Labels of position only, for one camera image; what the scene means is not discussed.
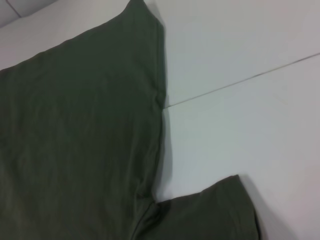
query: green t-shirt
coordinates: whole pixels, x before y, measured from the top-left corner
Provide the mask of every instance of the green t-shirt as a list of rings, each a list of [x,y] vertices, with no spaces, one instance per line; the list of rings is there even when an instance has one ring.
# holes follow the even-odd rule
[[[142,0],[0,71],[0,239],[257,240],[238,176],[155,203],[164,29]]]

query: short sleeve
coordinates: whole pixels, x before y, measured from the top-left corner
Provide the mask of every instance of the short sleeve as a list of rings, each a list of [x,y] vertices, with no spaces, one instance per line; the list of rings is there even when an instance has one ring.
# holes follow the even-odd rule
[[[238,175],[204,191],[152,204],[139,240],[258,240],[254,206]]]

